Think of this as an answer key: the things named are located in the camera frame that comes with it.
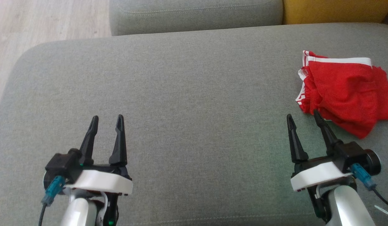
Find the red mesh shorts white stripe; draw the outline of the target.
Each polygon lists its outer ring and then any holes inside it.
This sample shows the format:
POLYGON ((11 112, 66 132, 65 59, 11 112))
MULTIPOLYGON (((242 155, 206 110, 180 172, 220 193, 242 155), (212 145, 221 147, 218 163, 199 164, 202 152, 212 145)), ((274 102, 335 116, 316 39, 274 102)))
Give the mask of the red mesh shorts white stripe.
POLYGON ((359 139, 388 120, 386 72, 366 57, 308 57, 321 116, 359 139))

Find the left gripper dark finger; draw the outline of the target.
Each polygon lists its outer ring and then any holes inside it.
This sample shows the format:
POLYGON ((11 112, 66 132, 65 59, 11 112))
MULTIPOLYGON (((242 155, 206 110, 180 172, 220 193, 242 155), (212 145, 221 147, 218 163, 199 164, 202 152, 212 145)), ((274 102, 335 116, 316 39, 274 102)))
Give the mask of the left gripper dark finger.
POLYGON ((109 157, 109 164, 113 166, 126 166, 128 160, 125 141, 125 121, 123 115, 118 115, 115 131, 117 135, 112 155, 109 157))
POLYGON ((99 123, 99 117, 98 116, 92 117, 92 121, 88 127, 88 130, 85 134, 85 137, 79 149, 82 153, 82 157, 79 159, 79 163, 82 166, 91 166, 94 164, 94 160, 92 159, 92 154, 93 154, 95 135, 97 134, 97 131, 98 131, 98 123, 99 123))

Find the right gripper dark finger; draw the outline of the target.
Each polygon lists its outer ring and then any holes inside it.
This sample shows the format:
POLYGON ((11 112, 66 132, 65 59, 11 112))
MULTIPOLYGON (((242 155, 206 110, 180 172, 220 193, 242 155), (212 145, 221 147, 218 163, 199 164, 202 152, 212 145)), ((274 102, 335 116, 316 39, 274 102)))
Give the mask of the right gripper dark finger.
POLYGON ((308 161, 309 156, 303 150, 302 144, 296 132, 296 124, 294 123, 293 117, 291 114, 288 114, 286 117, 287 128, 288 128, 288 137, 290 144, 290 156, 291 160, 295 164, 299 164, 305 161, 308 161))
POLYGON ((335 154, 336 145, 343 143, 343 141, 337 139, 336 135, 334 134, 330 126, 326 123, 326 120, 323 119, 318 110, 313 110, 313 116, 317 126, 321 130, 323 140, 326 145, 326 154, 335 154))

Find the grey sofa seat cushion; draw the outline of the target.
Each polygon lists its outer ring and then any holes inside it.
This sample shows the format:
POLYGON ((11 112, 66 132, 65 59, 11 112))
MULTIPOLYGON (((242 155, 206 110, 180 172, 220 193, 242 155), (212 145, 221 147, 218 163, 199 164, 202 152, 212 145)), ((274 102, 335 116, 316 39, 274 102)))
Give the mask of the grey sofa seat cushion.
POLYGON ((388 26, 298 24, 65 40, 26 51, 0 103, 0 226, 37 226, 45 166, 79 148, 108 163, 125 119, 133 192, 117 226, 323 226, 290 184, 291 114, 310 158, 326 148, 295 102, 303 50, 368 57, 388 76, 388 26))

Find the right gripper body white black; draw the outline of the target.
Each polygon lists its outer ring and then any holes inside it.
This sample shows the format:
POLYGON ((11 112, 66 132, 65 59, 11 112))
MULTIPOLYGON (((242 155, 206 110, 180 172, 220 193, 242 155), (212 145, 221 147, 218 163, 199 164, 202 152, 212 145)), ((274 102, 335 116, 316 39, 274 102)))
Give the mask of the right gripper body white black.
POLYGON ((311 186, 317 186, 352 175, 347 169, 339 169, 333 162, 333 157, 329 156, 308 160, 292 157, 291 161, 295 165, 294 173, 290 179, 294 191, 301 191, 311 186))

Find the yellow cushion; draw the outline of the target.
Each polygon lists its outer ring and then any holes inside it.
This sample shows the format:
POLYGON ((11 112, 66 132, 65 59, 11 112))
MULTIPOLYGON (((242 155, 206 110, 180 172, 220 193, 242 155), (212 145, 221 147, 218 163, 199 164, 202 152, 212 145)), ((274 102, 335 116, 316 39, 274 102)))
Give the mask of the yellow cushion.
POLYGON ((284 24, 381 23, 388 0, 283 0, 284 24))

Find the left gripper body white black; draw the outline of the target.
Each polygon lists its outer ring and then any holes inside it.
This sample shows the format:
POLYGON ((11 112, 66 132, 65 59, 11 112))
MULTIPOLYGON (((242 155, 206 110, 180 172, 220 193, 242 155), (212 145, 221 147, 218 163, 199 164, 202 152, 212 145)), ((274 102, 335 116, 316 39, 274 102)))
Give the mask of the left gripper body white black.
POLYGON ((133 191, 132 179, 126 166, 108 164, 84 166, 78 164, 77 170, 79 176, 74 183, 66 184, 64 187, 65 195, 71 195, 74 189, 118 195, 129 195, 133 191))

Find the grey sofa back cushion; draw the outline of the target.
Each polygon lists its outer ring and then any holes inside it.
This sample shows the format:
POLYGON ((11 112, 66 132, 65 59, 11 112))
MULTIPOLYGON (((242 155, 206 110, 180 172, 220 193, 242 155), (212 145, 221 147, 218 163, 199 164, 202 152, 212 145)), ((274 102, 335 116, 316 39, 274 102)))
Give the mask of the grey sofa back cushion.
POLYGON ((281 25, 283 0, 109 0, 113 36, 281 25))

